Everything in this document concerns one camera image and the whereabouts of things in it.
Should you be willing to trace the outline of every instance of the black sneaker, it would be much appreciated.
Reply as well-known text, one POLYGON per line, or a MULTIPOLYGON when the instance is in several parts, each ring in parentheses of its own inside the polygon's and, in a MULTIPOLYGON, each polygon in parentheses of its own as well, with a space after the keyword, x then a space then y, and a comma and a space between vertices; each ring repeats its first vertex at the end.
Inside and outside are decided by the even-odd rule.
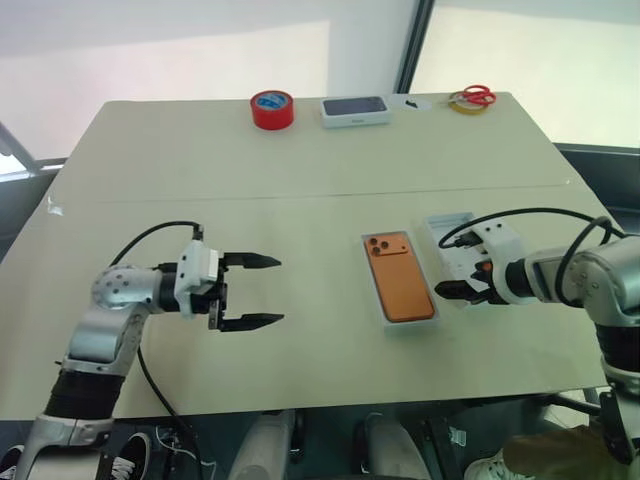
POLYGON ((18 460, 24 447, 22 445, 15 445, 11 447, 0 460, 0 480, 13 480, 16 475, 16 467, 18 466, 18 460))
POLYGON ((145 433, 131 435, 118 456, 113 459, 111 480, 142 480, 147 473, 150 455, 149 436, 145 433))

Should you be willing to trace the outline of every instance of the orange smartphone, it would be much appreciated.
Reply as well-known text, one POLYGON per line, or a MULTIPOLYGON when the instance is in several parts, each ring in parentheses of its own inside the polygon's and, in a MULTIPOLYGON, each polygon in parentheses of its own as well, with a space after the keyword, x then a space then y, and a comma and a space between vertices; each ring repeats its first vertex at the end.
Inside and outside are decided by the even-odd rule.
POLYGON ((387 320, 401 323, 433 318, 429 289, 407 235, 367 235, 364 248, 387 320))

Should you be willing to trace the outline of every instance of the beige tabletop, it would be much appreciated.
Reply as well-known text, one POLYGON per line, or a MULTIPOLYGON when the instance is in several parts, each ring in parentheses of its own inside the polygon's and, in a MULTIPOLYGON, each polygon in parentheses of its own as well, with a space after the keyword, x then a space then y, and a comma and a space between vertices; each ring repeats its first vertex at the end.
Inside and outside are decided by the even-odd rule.
MULTIPOLYGON (((0 266, 0 418, 28 419, 44 408, 54 361, 88 305, 93 278, 140 231, 173 219, 204 224, 212 248, 282 260, 279 268, 230 272, 228 315, 286 315, 242 333, 210 332, 205 317, 150 317, 143 350, 181 413, 604 383, 594 327, 581 310, 541 304, 465 310, 437 298, 438 325, 395 334, 381 327, 360 235, 407 230, 434 285, 446 277, 426 216, 525 206, 605 212, 510 96, 479 117, 452 116, 442 96, 426 98, 430 111, 397 111, 390 125, 336 132, 316 123, 317 101, 298 102, 291 142, 286 130, 269 137, 250 124, 240 129, 249 121, 241 115, 248 115, 245 102, 105 106, 0 266), (205 129, 204 118, 222 131, 205 129), (476 143, 453 141, 451 128, 476 143), (306 147, 306 136, 324 153, 306 147), (230 160, 233 144, 242 155, 230 160), (398 152, 390 156, 387 144, 398 152)), ((530 251, 566 245, 582 226, 546 215, 509 224, 530 251)), ((188 239, 180 229, 159 232, 128 258, 141 266, 174 261, 188 239)), ((134 365, 116 415, 162 414, 134 365)))

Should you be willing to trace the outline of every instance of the person's foot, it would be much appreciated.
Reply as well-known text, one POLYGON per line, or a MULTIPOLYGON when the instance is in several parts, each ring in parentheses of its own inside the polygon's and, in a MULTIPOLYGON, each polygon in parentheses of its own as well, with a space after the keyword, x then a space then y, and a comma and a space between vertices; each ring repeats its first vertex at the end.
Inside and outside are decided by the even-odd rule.
POLYGON ((151 456, 151 440, 144 433, 129 437, 120 453, 113 459, 111 480, 142 480, 147 473, 151 456))
POLYGON ((464 480, 535 480, 535 477, 526 477, 509 470, 500 450, 493 457, 472 462, 464 472, 464 480))
POLYGON ((15 445, 7 450, 0 460, 0 480, 13 480, 23 450, 22 445, 15 445))

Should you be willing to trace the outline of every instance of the scissors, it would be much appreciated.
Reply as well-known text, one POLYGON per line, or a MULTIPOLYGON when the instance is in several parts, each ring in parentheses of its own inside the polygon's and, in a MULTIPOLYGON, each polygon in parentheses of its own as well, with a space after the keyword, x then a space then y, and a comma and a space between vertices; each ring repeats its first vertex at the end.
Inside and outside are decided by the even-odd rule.
POLYGON ((489 106, 496 101, 496 94, 484 85, 469 85, 459 95, 465 101, 474 105, 489 106))

